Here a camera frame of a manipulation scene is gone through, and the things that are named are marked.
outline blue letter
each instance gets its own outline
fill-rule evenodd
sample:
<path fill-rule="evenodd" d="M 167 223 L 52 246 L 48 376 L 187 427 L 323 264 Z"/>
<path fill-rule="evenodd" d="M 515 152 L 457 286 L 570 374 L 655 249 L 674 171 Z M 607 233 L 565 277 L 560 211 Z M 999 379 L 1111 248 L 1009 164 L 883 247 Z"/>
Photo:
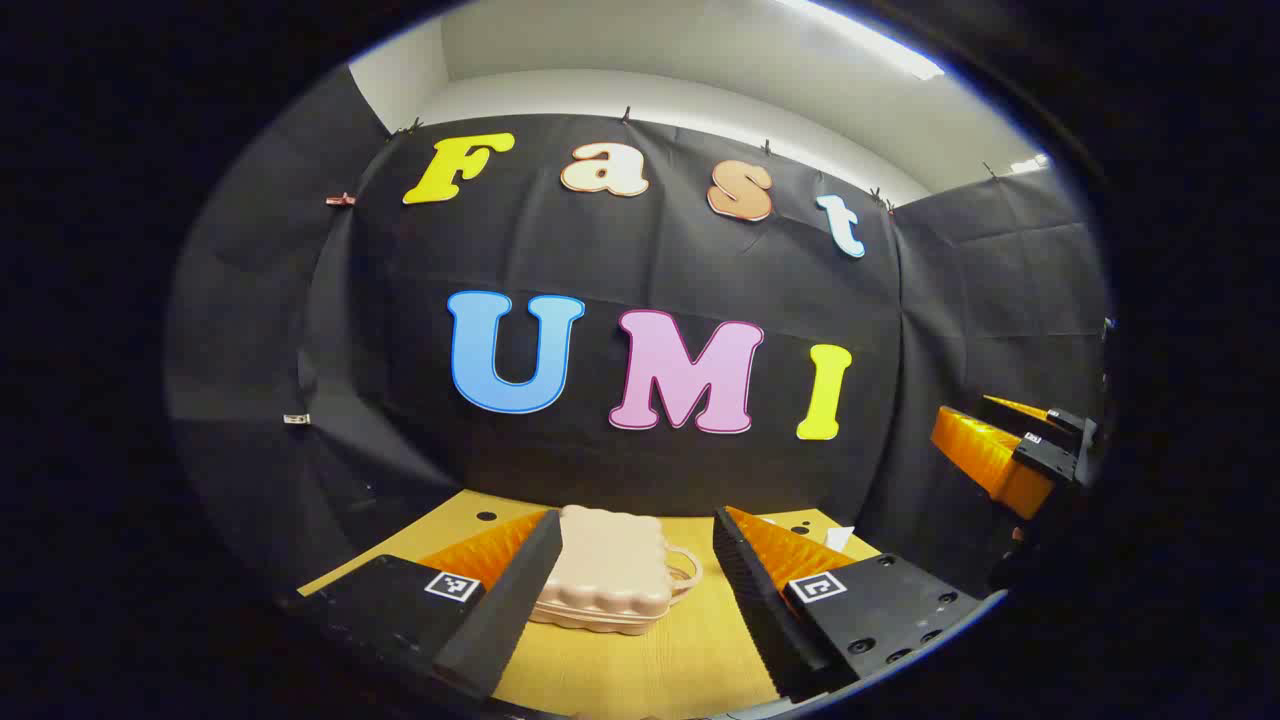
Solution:
<path fill-rule="evenodd" d="M 586 313 L 581 300 L 540 295 L 529 301 L 538 318 L 538 366 L 526 383 L 498 377 L 498 320 L 511 311 L 511 299 L 498 292 L 466 291 L 449 297 L 453 315 L 453 386 L 462 397 L 494 413 L 536 413 L 556 402 L 568 372 L 568 333 Z"/>
<path fill-rule="evenodd" d="M 850 225 L 858 224 L 858 215 L 845 208 L 845 201 L 838 195 L 823 195 L 818 199 L 818 206 L 827 211 L 827 222 L 831 224 L 831 237 L 836 238 L 836 245 L 846 255 L 861 258 L 867 254 L 863 243 L 854 240 L 854 231 Z"/>

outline lid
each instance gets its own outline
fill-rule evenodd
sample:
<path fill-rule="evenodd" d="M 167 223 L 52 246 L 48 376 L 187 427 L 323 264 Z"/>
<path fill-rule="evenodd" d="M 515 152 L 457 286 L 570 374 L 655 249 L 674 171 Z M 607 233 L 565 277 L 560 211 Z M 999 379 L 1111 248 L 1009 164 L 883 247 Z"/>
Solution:
<path fill-rule="evenodd" d="M 538 598 L 548 612 L 659 618 L 671 607 L 662 523 L 581 505 L 561 510 L 563 547 Z"/>

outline plastic container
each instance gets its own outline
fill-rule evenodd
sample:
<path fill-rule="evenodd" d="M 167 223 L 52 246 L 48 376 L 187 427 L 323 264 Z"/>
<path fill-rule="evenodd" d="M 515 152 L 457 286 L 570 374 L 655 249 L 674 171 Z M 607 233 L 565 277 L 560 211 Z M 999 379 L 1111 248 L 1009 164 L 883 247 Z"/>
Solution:
<path fill-rule="evenodd" d="M 657 518 L 567 505 L 561 537 L 535 623 L 643 635 L 703 578 L 698 557 L 668 544 Z M 694 574 L 668 566 L 668 552 L 687 557 Z"/>

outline screw hole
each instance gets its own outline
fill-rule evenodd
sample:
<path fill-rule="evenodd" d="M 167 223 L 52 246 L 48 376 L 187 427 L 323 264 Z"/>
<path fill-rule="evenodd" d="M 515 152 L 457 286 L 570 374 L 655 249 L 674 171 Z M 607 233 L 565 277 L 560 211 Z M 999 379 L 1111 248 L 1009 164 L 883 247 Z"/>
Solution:
<path fill-rule="evenodd" d="M 849 652 L 854 655 L 861 655 L 873 647 L 876 647 L 876 638 L 863 638 L 850 644 Z"/>

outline yellow letter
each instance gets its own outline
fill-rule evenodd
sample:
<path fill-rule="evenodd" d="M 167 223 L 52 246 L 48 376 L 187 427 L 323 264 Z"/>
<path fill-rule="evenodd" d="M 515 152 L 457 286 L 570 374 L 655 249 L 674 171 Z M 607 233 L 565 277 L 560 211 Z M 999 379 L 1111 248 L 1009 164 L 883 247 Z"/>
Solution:
<path fill-rule="evenodd" d="M 435 158 L 422 173 L 417 187 L 404 193 L 404 204 L 442 202 L 452 200 L 458 193 L 453 184 L 453 173 L 462 170 L 462 179 L 480 174 L 489 161 L 489 147 L 506 152 L 516 146 L 516 136 L 509 132 L 495 135 L 472 135 L 470 137 L 449 137 L 435 143 Z M 467 155 L 467 150 L 477 150 Z"/>
<path fill-rule="evenodd" d="M 608 152 L 607 160 L 591 160 Z M 634 197 L 649 190 L 644 179 L 644 155 L 630 145 L 616 142 L 593 142 L 573 151 L 577 163 L 561 170 L 561 182 L 577 192 L 599 192 L 608 190 L 613 195 Z"/>
<path fill-rule="evenodd" d="M 712 182 L 716 184 L 707 191 L 707 202 L 721 215 L 754 223 L 773 211 L 773 201 L 765 192 L 773 187 L 773 178 L 759 165 L 724 160 L 712 169 Z"/>
<path fill-rule="evenodd" d="M 809 350 L 813 360 L 813 396 L 809 400 L 809 414 L 796 427 L 800 439 L 831 439 L 840 432 L 836 421 L 836 406 L 840 405 L 840 384 L 845 380 L 845 368 L 854 357 L 838 345 L 815 345 Z"/>

